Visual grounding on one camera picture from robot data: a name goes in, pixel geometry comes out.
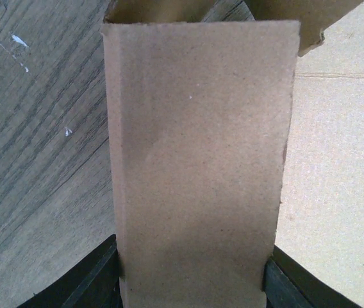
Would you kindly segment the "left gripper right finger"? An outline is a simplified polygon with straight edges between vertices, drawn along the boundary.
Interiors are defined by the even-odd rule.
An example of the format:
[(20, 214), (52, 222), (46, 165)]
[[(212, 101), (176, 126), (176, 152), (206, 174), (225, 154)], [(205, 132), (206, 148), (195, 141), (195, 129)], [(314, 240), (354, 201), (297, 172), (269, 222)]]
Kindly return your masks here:
[(360, 307), (277, 246), (265, 265), (263, 291), (267, 307)]

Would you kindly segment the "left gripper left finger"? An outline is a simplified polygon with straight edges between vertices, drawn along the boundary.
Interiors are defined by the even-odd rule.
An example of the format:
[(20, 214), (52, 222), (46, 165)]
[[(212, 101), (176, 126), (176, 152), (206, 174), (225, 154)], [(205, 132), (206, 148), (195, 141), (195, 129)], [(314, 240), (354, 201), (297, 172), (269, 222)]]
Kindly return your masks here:
[(120, 307), (119, 276), (119, 254), (112, 234), (20, 307)]

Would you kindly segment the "cardboard box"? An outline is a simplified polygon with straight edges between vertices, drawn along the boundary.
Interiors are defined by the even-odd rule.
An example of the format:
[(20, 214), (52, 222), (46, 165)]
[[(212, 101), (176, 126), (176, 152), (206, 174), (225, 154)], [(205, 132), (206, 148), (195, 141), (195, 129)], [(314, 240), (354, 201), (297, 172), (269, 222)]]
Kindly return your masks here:
[(264, 307), (280, 245), (364, 306), (360, 1), (115, 1), (104, 16), (125, 307)]

